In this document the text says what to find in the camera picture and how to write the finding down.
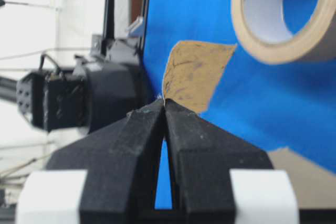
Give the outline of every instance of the blue backdrop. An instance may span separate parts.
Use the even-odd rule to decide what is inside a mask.
[[[309,20],[316,2],[284,0],[293,33]],[[157,94],[180,40],[238,44],[204,119],[267,151],[288,146],[336,173],[336,61],[263,65],[239,45],[230,0],[150,0],[144,65]],[[158,208],[171,207],[167,171],[164,145]]]

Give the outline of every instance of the cable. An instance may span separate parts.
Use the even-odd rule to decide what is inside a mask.
[[[33,158],[33,159],[29,160],[28,162],[25,162],[25,163],[23,163],[21,165],[14,166],[14,167],[12,167],[10,169],[7,169],[7,170],[3,170],[3,171],[0,172],[0,180],[3,180],[5,178],[7,178],[9,175],[11,175],[11,174],[13,174],[13,173],[15,173],[15,172],[17,172],[17,171],[19,171],[19,170],[27,167],[27,166],[33,164],[33,163],[36,163],[37,161],[40,161],[40,160],[45,159],[45,158],[48,158],[50,155],[52,155],[52,153],[47,154],[47,155],[42,156],[42,157],[39,157],[39,158]]]
[[[55,74],[62,73],[64,75],[64,73],[63,73],[62,69],[60,68],[59,64],[48,54],[42,54],[41,55],[40,66],[38,68],[39,71],[42,71],[45,58],[47,58],[56,67],[56,73]]]
[[[45,50],[35,51],[35,52],[29,52],[26,54],[21,55],[13,55],[13,56],[6,56],[1,57],[0,60],[12,60],[12,59],[18,59],[18,58],[24,58],[29,56],[35,56],[44,54],[46,52],[60,52],[60,51],[90,51],[93,49],[92,47],[56,47],[56,48],[47,48]]]
[[[31,72],[36,71],[37,68],[0,68],[0,72]]]
[[[24,6],[30,6],[30,7],[38,7],[38,8],[59,10],[59,8],[53,7],[53,6],[50,6],[50,5],[38,5],[38,4],[30,4],[30,3],[23,3],[23,2],[12,2],[12,1],[5,1],[5,4],[9,4],[9,5],[24,5]]]

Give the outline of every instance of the masking tape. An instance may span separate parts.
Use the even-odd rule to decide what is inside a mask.
[[[283,18],[283,0],[232,0],[238,40],[267,64],[325,61],[336,57],[336,0],[318,0],[308,23],[293,35]]]

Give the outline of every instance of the white tape strip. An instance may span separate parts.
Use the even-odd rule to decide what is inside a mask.
[[[232,0],[232,20],[241,45],[268,64],[336,57],[336,0],[318,0],[306,26],[293,35],[283,18],[283,0]]]
[[[287,173],[230,170],[237,208],[235,224],[298,224],[299,210]]]
[[[16,224],[80,224],[86,170],[32,173],[20,195]]]

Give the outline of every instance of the brown paper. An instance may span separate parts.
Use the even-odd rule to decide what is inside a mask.
[[[180,41],[172,50],[163,80],[165,99],[206,111],[236,45]]]

